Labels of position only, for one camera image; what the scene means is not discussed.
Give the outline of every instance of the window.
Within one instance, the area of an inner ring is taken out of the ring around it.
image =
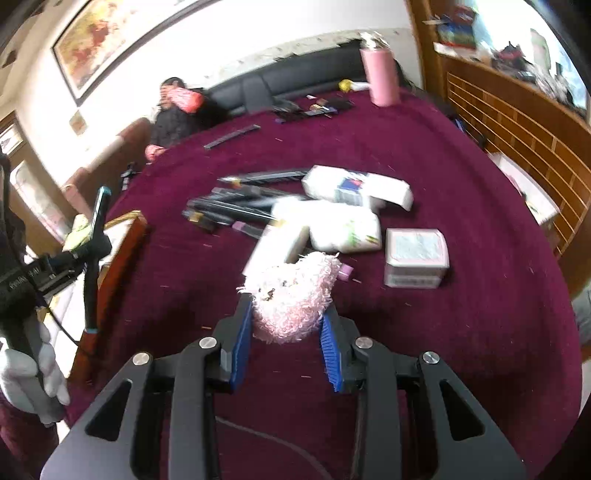
[[[533,7],[524,0],[463,0],[462,3],[478,12],[474,22],[477,43],[485,42],[495,50],[502,50],[511,42],[521,47],[526,60],[536,63],[531,30],[544,37],[550,53],[551,75],[556,75],[556,64],[561,64],[574,105],[586,108],[587,89],[579,73],[548,24]]]
[[[6,155],[10,155],[22,143],[22,136],[15,124],[0,134],[0,147]]]
[[[29,170],[26,161],[13,169],[10,182],[33,215],[56,240],[63,244],[68,233],[72,231],[72,226]]]

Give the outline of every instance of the picture frame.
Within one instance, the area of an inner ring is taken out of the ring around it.
[[[51,48],[76,106],[142,45],[216,1],[87,1]]]

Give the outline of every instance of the black leather sofa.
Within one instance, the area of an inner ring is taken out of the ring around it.
[[[410,87],[398,62],[403,87]],[[339,82],[365,82],[359,40],[305,55],[292,55],[227,80],[208,90],[209,96],[230,116],[268,110],[278,100],[338,90]]]

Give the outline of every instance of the pink thermos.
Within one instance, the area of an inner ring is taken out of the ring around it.
[[[370,85],[371,101],[377,106],[400,103],[400,85],[392,50],[377,32],[363,32],[361,38],[361,58]]]

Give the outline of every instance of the pink fuzzy toy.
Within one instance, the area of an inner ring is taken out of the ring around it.
[[[317,330],[340,266],[336,257],[312,252],[298,263],[247,277],[239,291],[254,298],[254,336],[267,343],[286,343]]]

